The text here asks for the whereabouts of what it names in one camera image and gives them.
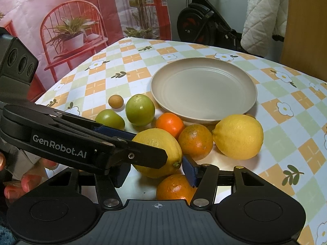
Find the left human hand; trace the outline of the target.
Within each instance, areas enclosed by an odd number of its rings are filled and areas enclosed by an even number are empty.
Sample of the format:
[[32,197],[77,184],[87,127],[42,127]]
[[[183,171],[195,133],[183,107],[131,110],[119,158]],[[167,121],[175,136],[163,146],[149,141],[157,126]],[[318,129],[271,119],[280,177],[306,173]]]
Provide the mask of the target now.
[[13,180],[9,172],[5,170],[6,155],[1,151],[1,208],[8,207],[23,195],[35,189],[45,180],[47,176],[45,170],[54,170],[58,166],[59,164],[54,161],[40,158],[32,169],[22,175],[20,180]]

